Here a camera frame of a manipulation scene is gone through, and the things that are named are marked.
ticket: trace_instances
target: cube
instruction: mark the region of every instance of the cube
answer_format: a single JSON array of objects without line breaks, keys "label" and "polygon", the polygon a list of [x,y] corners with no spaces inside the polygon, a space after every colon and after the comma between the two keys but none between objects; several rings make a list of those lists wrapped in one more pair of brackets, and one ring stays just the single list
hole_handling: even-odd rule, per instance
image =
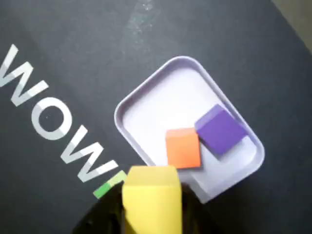
[{"label": "cube", "polygon": [[172,166],[134,166],[122,187],[126,234],[182,233],[182,189]]},{"label": "cube", "polygon": [[168,130],[166,147],[168,165],[178,169],[200,167],[199,138],[194,128]]},{"label": "cube", "polygon": [[246,130],[220,105],[200,118],[195,129],[204,145],[218,155],[228,152],[247,135]]}]

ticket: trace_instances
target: black surface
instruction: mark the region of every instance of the black surface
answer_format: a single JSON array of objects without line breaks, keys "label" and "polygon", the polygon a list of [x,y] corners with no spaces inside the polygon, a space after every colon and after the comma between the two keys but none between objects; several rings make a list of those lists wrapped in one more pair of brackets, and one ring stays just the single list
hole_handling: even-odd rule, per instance
[{"label": "black surface", "polygon": [[[49,89],[20,107],[17,84],[0,88],[1,233],[69,233],[96,202],[92,191],[142,163],[117,132],[118,102],[176,55],[198,59],[262,140],[261,169],[206,206],[228,233],[311,233],[312,57],[269,0],[2,0],[0,61],[29,61]],[[31,124],[38,100],[64,101],[73,126],[57,141]],[[46,113],[48,127],[61,120]],[[98,160],[119,169],[82,183],[85,159],[60,154],[78,127],[81,147],[99,141]]]}]

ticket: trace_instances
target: white tray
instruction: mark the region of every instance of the white tray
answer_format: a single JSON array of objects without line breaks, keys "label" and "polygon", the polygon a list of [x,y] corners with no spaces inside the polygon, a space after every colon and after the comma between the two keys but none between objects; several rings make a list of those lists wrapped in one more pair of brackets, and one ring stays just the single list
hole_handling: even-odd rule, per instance
[{"label": "white tray", "polygon": [[148,165],[167,165],[166,131],[194,127],[216,104],[229,111],[248,136],[221,158],[201,144],[202,167],[179,170],[180,180],[207,202],[256,171],[264,147],[199,62],[182,56],[166,62],[119,103],[115,124]]}]

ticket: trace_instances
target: yellow block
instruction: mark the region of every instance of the yellow block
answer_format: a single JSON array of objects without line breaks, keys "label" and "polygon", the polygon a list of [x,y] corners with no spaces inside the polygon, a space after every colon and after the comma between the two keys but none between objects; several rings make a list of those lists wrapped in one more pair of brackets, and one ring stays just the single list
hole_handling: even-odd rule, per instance
[{"label": "yellow block", "polygon": [[175,167],[132,167],[122,203],[126,234],[182,234],[182,192]]}]

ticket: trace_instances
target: green mark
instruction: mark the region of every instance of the green mark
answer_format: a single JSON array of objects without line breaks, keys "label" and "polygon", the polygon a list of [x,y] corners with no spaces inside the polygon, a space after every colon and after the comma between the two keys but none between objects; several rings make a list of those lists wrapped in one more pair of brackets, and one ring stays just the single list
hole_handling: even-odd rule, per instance
[{"label": "green mark", "polygon": [[124,171],[118,172],[116,175],[114,175],[112,178],[110,178],[106,183],[104,183],[102,186],[100,186],[98,189],[96,189],[93,192],[93,195],[100,199],[102,196],[104,196],[112,187],[114,187],[116,184],[124,181],[126,179],[127,175]]}]

